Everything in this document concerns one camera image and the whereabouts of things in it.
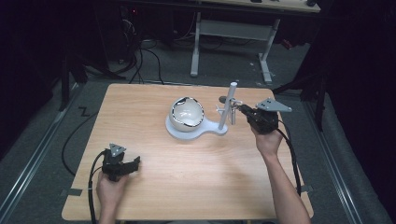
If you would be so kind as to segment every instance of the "metal bracket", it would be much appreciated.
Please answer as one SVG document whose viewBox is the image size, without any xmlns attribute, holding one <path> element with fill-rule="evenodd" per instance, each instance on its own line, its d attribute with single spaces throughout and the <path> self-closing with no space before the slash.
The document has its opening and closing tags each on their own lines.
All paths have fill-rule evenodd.
<svg viewBox="0 0 396 224">
<path fill-rule="evenodd" d="M 226 96 L 220 96 L 219 101 L 222 104 L 225 104 L 227 97 Z M 228 113 L 229 120 L 232 125 L 235 125 L 235 109 L 238 108 L 243 102 L 235 100 L 235 98 L 230 99 L 230 108 L 228 111 L 225 111 L 225 108 L 220 108 L 216 105 L 216 110 L 222 115 L 222 113 Z"/>
<path fill-rule="evenodd" d="M 257 108 L 265 110 L 265 111 L 270 111 L 270 112 L 291 112 L 292 109 L 291 107 L 288 107 L 286 105 L 282 105 L 280 102 L 271 99 L 268 97 L 266 100 L 263 100 L 256 104 Z"/>
<path fill-rule="evenodd" d="M 125 147 L 121 147 L 113 143 L 110 143 L 109 145 L 110 145 L 111 157 L 117 157 L 126 150 Z"/>
</svg>

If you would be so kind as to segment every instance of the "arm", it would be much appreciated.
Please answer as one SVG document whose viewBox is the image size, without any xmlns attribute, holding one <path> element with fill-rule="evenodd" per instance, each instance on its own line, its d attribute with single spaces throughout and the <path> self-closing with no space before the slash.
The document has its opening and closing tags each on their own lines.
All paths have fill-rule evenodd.
<svg viewBox="0 0 396 224">
<path fill-rule="evenodd" d="M 303 201 L 286 176 L 277 156 L 282 135 L 278 131 L 258 134 L 253 128 L 251 130 L 256 136 L 257 149 L 267 166 L 279 223 L 311 223 Z"/>
<path fill-rule="evenodd" d="M 117 208 L 120 204 L 128 178 L 128 175 L 124 175 L 120 178 L 119 182 L 113 182 L 108 180 L 108 175 L 102 172 L 99 173 L 96 193 L 101 204 L 100 224 L 116 223 Z"/>
</svg>

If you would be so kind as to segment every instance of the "desk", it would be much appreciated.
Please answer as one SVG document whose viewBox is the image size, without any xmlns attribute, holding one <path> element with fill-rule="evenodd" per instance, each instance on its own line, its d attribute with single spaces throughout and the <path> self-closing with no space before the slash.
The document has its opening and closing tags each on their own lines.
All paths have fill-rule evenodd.
<svg viewBox="0 0 396 224">
<path fill-rule="evenodd" d="M 236 114 L 224 136 L 207 133 L 193 141 L 173 138 L 165 128 L 171 104 L 182 96 L 197 99 L 211 120 L 219 120 L 216 105 L 228 88 L 110 85 L 92 129 L 62 216 L 89 220 L 87 184 L 94 158 L 109 143 L 128 149 L 124 161 L 141 157 L 139 171 L 131 174 L 117 219 L 266 219 L 276 217 L 268 174 L 243 114 Z M 234 98 L 255 105 L 269 90 L 237 88 Z M 285 141 L 279 159 L 295 185 L 290 152 Z M 96 185 L 97 175 L 93 179 Z M 93 191 L 96 215 L 100 204 Z M 310 216 L 313 209 L 302 193 Z"/>
<path fill-rule="evenodd" d="M 320 12 L 320 8 L 318 5 L 314 5 L 313 7 L 309 7 L 306 5 L 305 1 L 298 0 L 286 0 L 286 1 L 262 1 L 261 3 L 253 3 L 247 0 L 202 0 L 199 1 L 207 3 L 216 3 L 223 5 L 235 5 L 240 7 L 258 7 L 258 8 L 271 8 L 277 10 L 293 10 L 300 12 Z M 196 25 L 195 25 L 195 44 L 194 50 L 192 53 L 191 60 L 191 76 L 198 76 L 198 67 L 199 67 L 199 41 L 200 35 L 219 35 L 224 37 L 233 37 L 233 38 L 244 38 L 244 39 L 252 39 L 264 41 L 265 47 L 262 49 L 262 52 L 259 53 L 259 61 L 262 69 L 262 75 L 264 78 L 264 82 L 266 84 L 271 84 L 271 74 L 268 69 L 267 57 L 270 51 L 270 48 L 273 44 L 274 38 L 276 36 L 276 31 L 278 25 L 280 23 L 280 19 L 275 19 L 273 25 L 255 25 L 255 24 L 246 24 L 246 23 L 238 23 L 238 22 L 227 22 L 227 21 L 211 21 L 211 20 L 201 20 L 201 13 L 198 12 Z"/>
</svg>

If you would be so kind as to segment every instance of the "left hand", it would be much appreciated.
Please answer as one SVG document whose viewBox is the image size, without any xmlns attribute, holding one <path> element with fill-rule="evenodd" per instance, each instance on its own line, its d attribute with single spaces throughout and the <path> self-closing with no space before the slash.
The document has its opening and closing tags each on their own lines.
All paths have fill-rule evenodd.
<svg viewBox="0 0 396 224">
<path fill-rule="evenodd" d="M 120 177 L 118 182 L 113 182 L 108 179 L 108 175 L 103 174 L 101 171 L 98 176 L 98 182 L 96 185 L 96 193 L 99 197 L 102 209 L 116 210 L 120 204 L 122 195 L 125 189 L 126 182 L 129 176 L 123 175 Z"/>
</svg>

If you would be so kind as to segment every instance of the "metal rod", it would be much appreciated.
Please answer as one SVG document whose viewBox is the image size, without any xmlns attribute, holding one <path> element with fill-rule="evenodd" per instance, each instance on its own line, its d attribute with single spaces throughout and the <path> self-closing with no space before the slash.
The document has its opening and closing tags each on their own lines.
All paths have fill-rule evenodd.
<svg viewBox="0 0 396 224">
<path fill-rule="evenodd" d="M 312 105 L 309 103 L 303 103 L 305 113 L 311 117 L 309 120 L 311 123 L 312 128 L 314 129 L 318 140 L 321 144 L 321 151 L 322 155 L 324 157 L 325 164 L 329 170 L 330 177 L 332 178 L 332 182 L 334 183 L 334 187 L 337 190 L 338 197 L 340 198 L 341 204 L 344 207 L 344 210 L 346 211 L 346 216 L 349 220 L 349 223 L 353 224 L 361 224 L 363 223 L 361 220 L 361 215 L 359 214 L 358 208 L 356 207 L 352 195 L 350 193 L 350 190 L 340 172 L 338 169 L 337 162 L 335 161 L 332 151 L 330 149 L 330 146 L 327 143 L 327 139 L 324 136 L 324 133 L 321 132 L 318 129 L 318 126 L 314 122 L 315 116 L 314 116 L 314 109 L 312 108 Z"/>
<path fill-rule="evenodd" d="M 272 26 L 270 34 L 269 34 L 270 37 L 268 38 L 267 44 L 265 46 L 265 52 L 260 55 L 260 61 L 264 61 L 265 62 L 267 60 L 267 57 L 268 57 L 268 54 L 270 52 L 271 46 L 272 46 L 272 44 L 274 42 L 274 39 L 275 39 L 277 28 L 279 27 L 279 23 L 280 23 L 280 19 L 276 19 L 274 21 L 274 25 Z"/>
<path fill-rule="evenodd" d="M 230 85 L 230 89 L 228 89 L 227 99 L 225 100 L 224 103 L 224 111 L 221 114 L 221 119 L 219 123 L 219 130 L 223 129 L 228 113 L 230 113 L 230 100 L 233 99 L 233 94 L 235 93 L 236 85 L 238 85 L 238 83 L 232 82 Z"/>
</svg>

